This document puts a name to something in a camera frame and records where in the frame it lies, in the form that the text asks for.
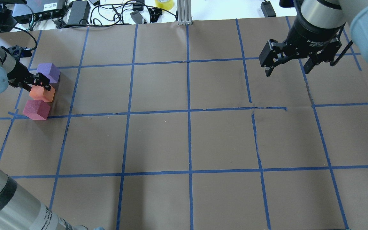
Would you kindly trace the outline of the orange foam block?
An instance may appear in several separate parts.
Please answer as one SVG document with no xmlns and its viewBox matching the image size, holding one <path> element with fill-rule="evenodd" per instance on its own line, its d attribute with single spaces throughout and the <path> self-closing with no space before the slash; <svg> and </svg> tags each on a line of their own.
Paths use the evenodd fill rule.
<svg viewBox="0 0 368 230">
<path fill-rule="evenodd" d="M 54 100 L 56 89 L 51 87 L 50 90 L 41 86 L 32 86 L 29 96 L 33 100 L 42 100 L 46 103 L 52 103 Z"/>
</svg>

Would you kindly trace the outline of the purple foam block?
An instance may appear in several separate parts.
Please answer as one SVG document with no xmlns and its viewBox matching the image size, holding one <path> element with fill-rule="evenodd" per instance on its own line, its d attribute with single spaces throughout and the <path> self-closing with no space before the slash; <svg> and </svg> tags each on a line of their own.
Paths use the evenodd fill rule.
<svg viewBox="0 0 368 230">
<path fill-rule="evenodd" d="M 58 83 L 60 80 L 60 70 L 53 63 L 38 64 L 37 72 L 46 76 L 50 83 Z"/>
</svg>

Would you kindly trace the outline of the pink foam block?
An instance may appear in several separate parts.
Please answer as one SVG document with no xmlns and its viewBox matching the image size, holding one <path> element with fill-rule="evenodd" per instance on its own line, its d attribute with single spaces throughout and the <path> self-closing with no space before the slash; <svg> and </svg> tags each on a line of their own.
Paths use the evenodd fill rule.
<svg viewBox="0 0 368 230">
<path fill-rule="evenodd" d="M 47 120 L 51 106 L 43 100 L 27 100 L 23 115 L 32 120 Z"/>
</svg>

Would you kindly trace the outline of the small black adapter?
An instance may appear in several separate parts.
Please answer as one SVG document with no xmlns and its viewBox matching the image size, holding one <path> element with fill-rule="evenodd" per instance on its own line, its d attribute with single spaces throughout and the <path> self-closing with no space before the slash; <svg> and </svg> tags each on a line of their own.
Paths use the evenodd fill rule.
<svg viewBox="0 0 368 230">
<path fill-rule="evenodd" d="M 263 0 L 263 2 L 261 2 L 260 8 L 265 18 L 277 16 L 270 1 Z"/>
</svg>

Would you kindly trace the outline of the black laptop power brick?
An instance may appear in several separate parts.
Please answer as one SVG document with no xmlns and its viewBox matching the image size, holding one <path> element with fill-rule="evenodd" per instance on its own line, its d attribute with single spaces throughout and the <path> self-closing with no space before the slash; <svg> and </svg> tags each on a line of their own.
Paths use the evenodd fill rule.
<svg viewBox="0 0 368 230">
<path fill-rule="evenodd" d="M 70 14 L 67 24 L 87 25 L 90 4 L 86 0 L 77 0 L 70 3 Z"/>
</svg>

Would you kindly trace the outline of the yellow tape roll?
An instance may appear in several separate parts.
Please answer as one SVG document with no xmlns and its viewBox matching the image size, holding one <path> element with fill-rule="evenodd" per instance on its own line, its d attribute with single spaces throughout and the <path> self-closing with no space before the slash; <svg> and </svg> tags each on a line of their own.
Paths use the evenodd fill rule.
<svg viewBox="0 0 368 230">
<path fill-rule="evenodd" d="M 155 0 L 155 6 L 166 11 L 169 11 L 174 6 L 173 0 Z"/>
</svg>

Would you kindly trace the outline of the brown paper table cover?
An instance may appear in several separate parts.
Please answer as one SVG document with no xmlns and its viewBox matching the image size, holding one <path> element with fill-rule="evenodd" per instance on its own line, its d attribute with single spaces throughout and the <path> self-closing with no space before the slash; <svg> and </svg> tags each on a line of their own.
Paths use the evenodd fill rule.
<svg viewBox="0 0 368 230">
<path fill-rule="evenodd" d="M 73 225 L 368 230 L 368 64 L 258 55 L 295 17 L 33 31 L 49 118 L 0 94 L 0 169 Z"/>
</svg>

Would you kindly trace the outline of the aluminium frame post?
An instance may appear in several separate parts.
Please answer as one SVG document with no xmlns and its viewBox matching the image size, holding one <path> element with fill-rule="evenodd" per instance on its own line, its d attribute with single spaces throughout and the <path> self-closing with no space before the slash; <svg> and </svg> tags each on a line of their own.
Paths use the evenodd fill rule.
<svg viewBox="0 0 368 230">
<path fill-rule="evenodd" d="M 192 25 L 191 0 L 177 0 L 178 25 Z"/>
</svg>

